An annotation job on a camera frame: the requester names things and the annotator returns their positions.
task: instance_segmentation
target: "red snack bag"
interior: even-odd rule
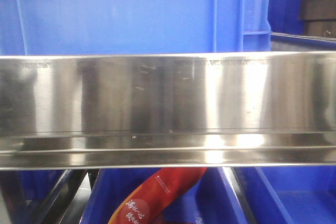
[[[193,187],[206,167],[162,168],[135,189],[108,224],[149,224],[171,202]]]

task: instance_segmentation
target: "metal frame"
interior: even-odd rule
[[[336,163],[336,52],[0,57],[0,169]]]

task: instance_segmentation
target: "stainless steel rail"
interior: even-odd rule
[[[336,52],[0,57],[0,169],[336,163]]]

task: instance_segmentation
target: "blue plastic crate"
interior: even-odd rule
[[[102,170],[80,224],[106,224],[126,197],[157,170]],[[209,168],[199,183],[164,210],[164,220],[197,224],[247,224],[222,168]]]
[[[268,20],[272,31],[301,35],[303,20],[300,20],[301,0],[269,0]]]
[[[62,173],[62,170],[19,171],[26,200],[44,199]]]
[[[270,50],[268,0],[0,0],[0,54]]]
[[[336,223],[336,167],[242,168],[247,199],[260,224]]]

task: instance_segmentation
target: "shiny metal surface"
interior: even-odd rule
[[[335,163],[335,81],[336,52],[0,57],[0,168]]]
[[[273,33],[272,51],[332,51],[336,50],[336,39]]]
[[[91,195],[91,188],[88,174],[79,186],[76,195],[71,201],[67,211],[65,212],[61,222],[58,224],[78,224],[84,213],[86,205]]]
[[[231,167],[223,167],[222,170],[229,183],[230,188],[234,192],[235,197],[238,199],[238,202],[240,204],[240,207],[243,210],[247,223],[258,224],[250,208],[250,205],[246,199],[245,192],[236,175],[236,171],[234,170],[234,168],[231,168]]]

